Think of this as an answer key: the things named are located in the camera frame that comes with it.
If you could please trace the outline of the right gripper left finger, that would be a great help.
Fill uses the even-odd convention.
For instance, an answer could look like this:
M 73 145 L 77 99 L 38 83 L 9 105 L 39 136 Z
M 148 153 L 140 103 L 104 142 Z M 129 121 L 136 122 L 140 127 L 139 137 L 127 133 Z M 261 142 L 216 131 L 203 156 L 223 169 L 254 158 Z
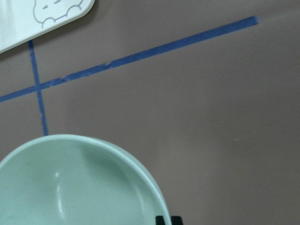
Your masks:
M 163 216 L 156 216 L 155 217 L 156 225 L 165 225 L 165 220 Z

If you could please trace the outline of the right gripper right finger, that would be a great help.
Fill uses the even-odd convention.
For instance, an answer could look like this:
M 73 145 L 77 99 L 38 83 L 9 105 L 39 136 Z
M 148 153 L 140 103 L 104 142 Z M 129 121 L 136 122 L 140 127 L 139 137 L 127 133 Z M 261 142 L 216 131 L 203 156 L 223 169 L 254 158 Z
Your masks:
M 172 225 L 182 225 L 182 217 L 181 216 L 171 216 Z

